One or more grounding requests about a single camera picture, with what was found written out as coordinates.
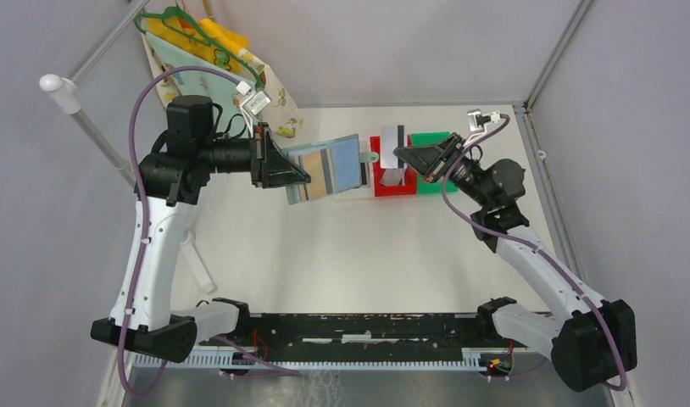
white table surface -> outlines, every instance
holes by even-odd
[[[382,125],[407,134],[467,134],[466,112],[494,109],[510,125],[485,142],[482,166],[510,158],[526,170],[522,213],[552,247],[537,189],[511,106],[301,109],[304,128],[282,147],[358,133]],[[478,209],[450,194],[466,214]],[[262,190],[249,175],[213,176],[201,192],[193,222],[196,248],[217,290],[205,294],[180,256],[172,309],[225,297],[269,313],[472,312],[490,298],[509,296],[527,308],[544,303],[507,263],[479,242],[438,195],[401,198],[325,198],[288,205],[284,189]]]

small white card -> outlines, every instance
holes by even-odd
[[[380,179],[380,185],[385,187],[394,187],[401,185],[405,177],[405,168],[391,168],[385,170],[385,174]]]

green mat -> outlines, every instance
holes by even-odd
[[[413,146],[424,146],[426,144],[433,144],[434,142],[441,142],[448,138],[449,135],[449,131],[442,131],[439,133],[415,133],[410,135],[410,140]],[[428,184],[422,181],[421,176],[417,176],[417,193],[440,193],[441,188],[441,182]],[[457,187],[452,182],[448,182],[447,191],[457,192]]]

yellow cloth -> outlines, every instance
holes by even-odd
[[[202,60],[219,66],[224,70],[228,70],[235,74],[241,72],[241,65],[235,59],[231,59],[228,54],[222,52],[217,47],[212,45],[208,47],[199,42],[191,41],[186,36],[183,36],[165,26],[161,20],[145,19],[145,21],[147,30],[150,31],[154,36],[163,39]],[[182,30],[189,36],[197,39],[203,39],[194,28],[178,17],[170,17],[165,22],[171,27]],[[222,47],[230,51],[233,55],[237,55],[241,49],[248,47],[248,39],[246,37],[227,30],[225,27],[213,22],[211,19],[202,20],[200,23],[198,23],[198,25],[200,25],[200,28],[203,30],[203,32],[205,32],[206,36],[209,36],[211,39],[217,41]]]

white cable tray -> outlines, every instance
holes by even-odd
[[[244,360],[233,360],[236,350],[221,347],[194,349],[182,363],[168,363],[170,369],[260,369]],[[410,362],[273,362],[273,365],[299,371],[486,371],[479,366],[480,353],[463,351],[458,361],[410,361]],[[144,354],[136,354],[133,367],[159,367],[161,360]]]

